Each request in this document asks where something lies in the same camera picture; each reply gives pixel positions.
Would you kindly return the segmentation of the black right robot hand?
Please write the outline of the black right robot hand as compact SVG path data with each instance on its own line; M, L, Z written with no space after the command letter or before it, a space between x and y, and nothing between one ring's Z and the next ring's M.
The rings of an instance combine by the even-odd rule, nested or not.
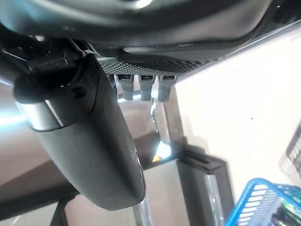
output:
M106 210L141 202L145 182L112 76L143 98L299 21L298 0L3 0L0 74L66 179Z

